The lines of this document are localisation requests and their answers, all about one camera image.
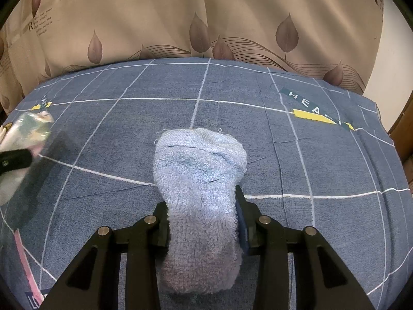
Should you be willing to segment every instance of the plastic bag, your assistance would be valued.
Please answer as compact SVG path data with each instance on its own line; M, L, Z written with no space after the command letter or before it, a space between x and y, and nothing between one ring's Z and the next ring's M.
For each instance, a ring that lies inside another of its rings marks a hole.
M52 116L47 112L24 112L7 132L0 144L0 152L29 149L36 156L50 135ZM7 203L27 174L29 168L5 172L0 176L0 205Z

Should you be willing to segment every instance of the beige curtain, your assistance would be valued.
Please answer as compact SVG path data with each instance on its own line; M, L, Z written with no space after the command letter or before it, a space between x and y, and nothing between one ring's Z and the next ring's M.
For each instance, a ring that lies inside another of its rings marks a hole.
M7 113L39 83L133 59L214 57L363 93L383 0L20 0L0 31Z

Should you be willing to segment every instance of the light blue towel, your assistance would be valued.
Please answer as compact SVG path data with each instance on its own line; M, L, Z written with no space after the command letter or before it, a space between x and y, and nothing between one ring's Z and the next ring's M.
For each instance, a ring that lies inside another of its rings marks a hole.
M177 293L229 289L239 273L235 185L247 154L230 135L204 128L165 131L154 182L168 205L171 240L161 284Z

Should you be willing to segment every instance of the bed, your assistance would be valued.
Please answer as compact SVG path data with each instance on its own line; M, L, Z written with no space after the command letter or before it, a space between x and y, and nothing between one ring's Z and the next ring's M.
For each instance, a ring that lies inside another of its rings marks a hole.
M237 61L139 60L44 82L6 123L45 95L52 134L0 207L0 275L26 309L38 304L13 232L47 294L98 227L130 226L162 201L152 185L154 142L164 129L191 126L241 142L245 197L284 226L315 226L376 309L387 309L412 274L412 195L377 106L363 96ZM294 309L291 258L289 267ZM235 286L217 294L161 292L162 309L252 308L257 268L257 258L243 258ZM119 309L124 283L121 274Z

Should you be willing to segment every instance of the yellow stripe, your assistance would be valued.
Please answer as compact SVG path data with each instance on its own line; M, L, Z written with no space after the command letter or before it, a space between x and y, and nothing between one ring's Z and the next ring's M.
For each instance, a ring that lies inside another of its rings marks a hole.
M52 104L51 101L48 102L46 105L46 108L48 108L51 104ZM40 109L40 104L37 104L36 106L33 106L30 110L33 111L33 110L39 110L39 109Z
M321 122L325 122L325 123L332 123L334 125L337 125L333 120L330 120L329 118L317 114L317 113L311 113L311 112L306 112L306 111L302 111L302 110L296 110L293 109L294 111L294 115L296 118L301 118L301 119L308 119L308 120L314 120L314 121L321 121ZM348 125L350 127L350 129L354 130L353 126L347 122L344 122L346 125Z

